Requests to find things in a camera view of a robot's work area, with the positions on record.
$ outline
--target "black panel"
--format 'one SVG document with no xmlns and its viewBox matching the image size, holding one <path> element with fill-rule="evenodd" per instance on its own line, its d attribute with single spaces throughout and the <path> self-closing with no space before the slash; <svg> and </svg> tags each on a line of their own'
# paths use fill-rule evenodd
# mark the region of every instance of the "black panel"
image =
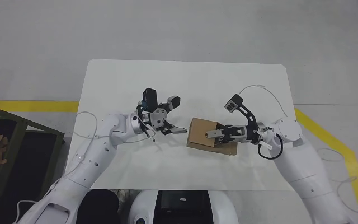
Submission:
<svg viewBox="0 0 358 224">
<path fill-rule="evenodd" d="M 208 191 L 160 190 L 154 224 L 212 224 Z"/>
<path fill-rule="evenodd" d="M 3 197 L 0 198 L 1 224 L 15 221 L 18 201 L 39 200 L 55 141 L 54 134 L 25 133 Z M 31 206 L 31 203 L 21 203 L 20 217 Z"/>
</svg>

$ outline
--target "black wire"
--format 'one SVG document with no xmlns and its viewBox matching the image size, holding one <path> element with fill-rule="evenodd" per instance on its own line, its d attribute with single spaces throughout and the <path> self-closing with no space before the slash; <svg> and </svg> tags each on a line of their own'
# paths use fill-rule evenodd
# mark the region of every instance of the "black wire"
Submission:
<svg viewBox="0 0 358 224">
<path fill-rule="evenodd" d="M 283 143 L 283 141 L 282 141 L 281 136 L 279 136 L 279 134 L 276 134 L 276 136 L 279 138 L 280 144 L 281 144 L 281 149 L 280 149 L 279 154 L 278 154 L 277 156 L 275 156 L 275 157 L 266 157 L 266 156 L 264 156 L 263 154 L 261 154 L 261 151 L 260 151 L 261 145 L 259 144 L 259 145 L 258 145 L 257 152 L 258 152 L 258 154 L 259 154 L 262 158 L 265 158 L 265 159 L 267 159 L 267 160 L 275 160 L 275 159 L 277 159 L 277 158 L 279 158 L 279 157 L 281 156 L 282 152 L 284 151 L 284 143 Z"/>
</svg>

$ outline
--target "concrete floor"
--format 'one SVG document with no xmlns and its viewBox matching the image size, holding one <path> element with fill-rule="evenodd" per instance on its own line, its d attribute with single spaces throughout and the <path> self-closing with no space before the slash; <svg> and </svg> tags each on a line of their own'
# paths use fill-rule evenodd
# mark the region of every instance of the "concrete floor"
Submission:
<svg viewBox="0 0 358 224">
<path fill-rule="evenodd" d="M 0 100 L 79 100 L 95 58 L 277 63 L 295 106 L 358 155 L 357 21 L 356 0 L 0 0 Z M 17 114 L 72 135 L 74 114 Z M 241 223 L 310 223 L 294 192 L 228 194 Z"/>
</svg>

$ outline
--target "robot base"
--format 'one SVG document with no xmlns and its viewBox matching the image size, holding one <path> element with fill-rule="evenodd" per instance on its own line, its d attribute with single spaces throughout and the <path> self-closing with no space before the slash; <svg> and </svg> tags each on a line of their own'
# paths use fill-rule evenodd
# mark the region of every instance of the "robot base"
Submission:
<svg viewBox="0 0 358 224">
<path fill-rule="evenodd" d="M 238 224 L 234 205 L 220 191 L 144 190 L 134 200 L 128 224 Z"/>
</svg>

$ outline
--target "floor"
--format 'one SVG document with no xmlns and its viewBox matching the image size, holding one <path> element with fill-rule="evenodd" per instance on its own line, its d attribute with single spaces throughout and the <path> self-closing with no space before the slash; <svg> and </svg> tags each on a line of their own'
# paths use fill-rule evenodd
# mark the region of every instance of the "floor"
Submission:
<svg viewBox="0 0 358 224">
<path fill-rule="evenodd" d="M 0 100 L 79 100 L 95 58 L 277 63 L 295 107 L 358 155 L 356 21 L 356 0 L 0 0 Z M 70 142 L 75 114 L 15 113 Z M 347 177 L 343 161 L 325 164 Z M 358 209 L 350 184 L 340 192 Z M 241 223 L 310 223 L 294 192 L 227 193 Z"/>
</svg>

